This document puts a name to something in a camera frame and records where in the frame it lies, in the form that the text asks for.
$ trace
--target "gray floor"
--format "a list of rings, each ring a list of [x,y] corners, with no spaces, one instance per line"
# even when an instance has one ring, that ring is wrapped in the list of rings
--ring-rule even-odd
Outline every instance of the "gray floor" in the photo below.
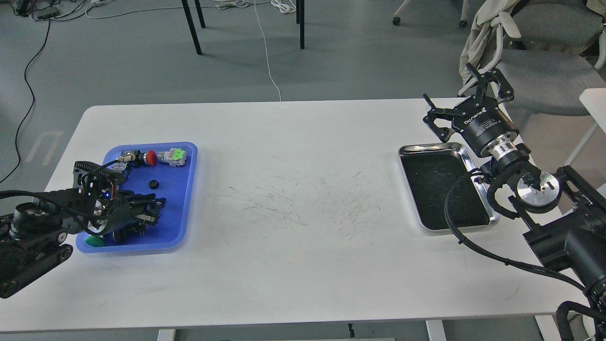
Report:
[[[210,0],[202,3],[213,5]],[[304,51],[298,47],[295,16],[281,15],[267,4],[259,5],[271,73],[282,90],[283,100],[419,98],[424,92],[433,97],[454,96],[461,86],[458,56],[469,32],[457,26],[460,1],[416,1],[402,15],[402,24],[395,27],[391,17],[400,3],[401,0],[307,1]],[[479,3],[480,0],[472,1],[472,8]],[[179,5],[177,0],[116,0],[93,9],[90,14],[104,16]],[[64,0],[63,6],[65,11],[73,5]],[[19,138],[24,161],[0,184],[0,190],[43,191],[82,113],[91,106],[278,100],[267,75],[264,44],[254,9],[207,8],[204,15],[208,28],[198,29],[204,56],[195,54],[183,12],[178,9],[112,19],[83,17],[54,22],[45,50],[28,73],[37,102]],[[16,163],[14,134],[30,104],[22,74],[27,61],[41,46],[45,30],[46,23],[15,17],[7,5],[0,5],[1,177]],[[423,115],[420,112],[409,119],[420,120]],[[574,134],[566,131],[569,124],[578,124],[579,131],[584,129],[581,126],[588,125],[576,121],[561,124],[551,118],[548,121],[547,131],[535,130],[538,132],[535,140],[540,146],[533,146],[527,138],[537,159],[541,150],[545,153],[553,150],[550,146],[554,142],[550,141],[574,145],[576,137],[569,137]],[[541,122],[539,118],[533,124],[544,127]],[[116,130],[107,132],[108,138],[128,133],[128,126],[133,124],[153,123],[116,122]],[[601,167],[593,160],[600,155],[604,137],[602,132],[596,135],[591,142],[593,147],[588,147],[578,161],[587,172]],[[33,148],[38,139],[41,139],[39,146]],[[551,162],[555,167],[566,157],[565,151],[560,154],[549,154],[543,158],[545,161],[540,161]],[[600,176],[592,181],[603,180]],[[10,212],[19,202],[3,200],[0,211]],[[354,328],[356,337],[428,339],[423,322],[355,323]],[[532,317],[447,321],[445,329],[449,340],[540,339]],[[156,335],[155,330],[146,329],[4,334],[0,339],[143,341],[155,340]],[[183,329],[177,339],[348,337],[344,323],[308,323]]]

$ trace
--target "green button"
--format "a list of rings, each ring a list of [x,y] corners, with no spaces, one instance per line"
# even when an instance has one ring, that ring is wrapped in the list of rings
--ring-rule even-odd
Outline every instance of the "green button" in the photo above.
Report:
[[[99,237],[98,235],[89,235],[85,240],[84,243],[86,243],[89,246],[92,246],[94,248],[98,248],[100,246],[105,246],[105,240],[103,240],[103,238]]]
[[[175,150],[175,153],[173,154],[173,160],[177,161],[177,160],[181,160],[183,158],[183,150],[181,150],[181,148]]]

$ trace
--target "black knob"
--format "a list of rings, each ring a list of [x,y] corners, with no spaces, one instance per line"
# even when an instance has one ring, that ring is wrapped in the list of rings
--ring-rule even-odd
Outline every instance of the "black knob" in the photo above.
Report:
[[[151,189],[160,187],[160,183],[157,180],[152,180],[147,184]]]

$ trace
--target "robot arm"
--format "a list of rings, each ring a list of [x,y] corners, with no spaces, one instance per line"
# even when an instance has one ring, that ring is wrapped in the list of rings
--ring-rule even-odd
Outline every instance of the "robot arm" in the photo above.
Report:
[[[452,109],[437,108],[424,95],[431,107],[424,122],[442,142],[457,132],[478,157],[491,157],[480,167],[481,181],[490,185],[488,202],[507,218],[522,218],[529,228],[524,238],[543,267],[494,255],[471,242],[452,224],[451,230],[460,243],[480,254],[506,265],[565,280],[583,290],[590,307],[563,303],[557,313],[560,335],[563,340],[573,340],[567,313],[574,310],[594,318],[596,340],[603,340],[606,334],[606,200],[570,166],[560,167],[552,175],[532,165],[530,149],[522,143],[513,144],[519,132],[499,109],[500,102],[485,94],[488,85],[495,82],[500,85],[498,96],[502,101],[511,101],[513,89],[497,69],[480,75],[471,64],[467,64],[467,68],[478,80],[476,94]],[[451,121],[451,127],[438,127],[436,119]],[[503,185],[514,193],[508,199],[515,212],[501,206],[494,197]],[[562,193],[573,201],[573,212],[544,226],[535,223],[529,213],[541,214],[554,209]],[[448,202],[445,215],[448,220]],[[559,273],[568,268],[582,285]]]
[[[165,199],[135,194],[119,187],[134,167],[154,165],[155,153],[123,153],[105,165],[77,161],[71,189],[53,192],[0,192],[7,197],[33,197],[32,202],[0,216],[0,297],[6,299],[66,261],[73,247],[68,234],[116,234],[126,227],[155,225]]]

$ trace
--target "blue tray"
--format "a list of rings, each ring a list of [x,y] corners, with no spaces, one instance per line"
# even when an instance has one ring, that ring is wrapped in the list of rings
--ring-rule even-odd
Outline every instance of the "blue tray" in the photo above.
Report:
[[[103,160],[107,163],[114,160],[125,150],[139,149],[146,152],[150,149],[159,152],[171,148],[181,148],[187,152],[187,161],[183,167],[170,167],[167,163],[158,161],[155,167],[134,168],[128,180],[120,186],[139,194],[155,193],[156,198],[166,198],[166,205],[162,209],[160,219],[156,226],[149,226],[143,235],[134,235],[126,239],[123,244],[116,244],[111,235],[105,238],[105,246],[93,247],[85,243],[89,236],[81,232],[76,238],[76,246],[84,253],[117,252],[167,249],[177,245],[185,235],[187,213],[191,197],[191,186],[196,169],[198,148],[189,142],[131,144],[112,148]],[[150,189],[148,183],[155,179],[160,187]]]

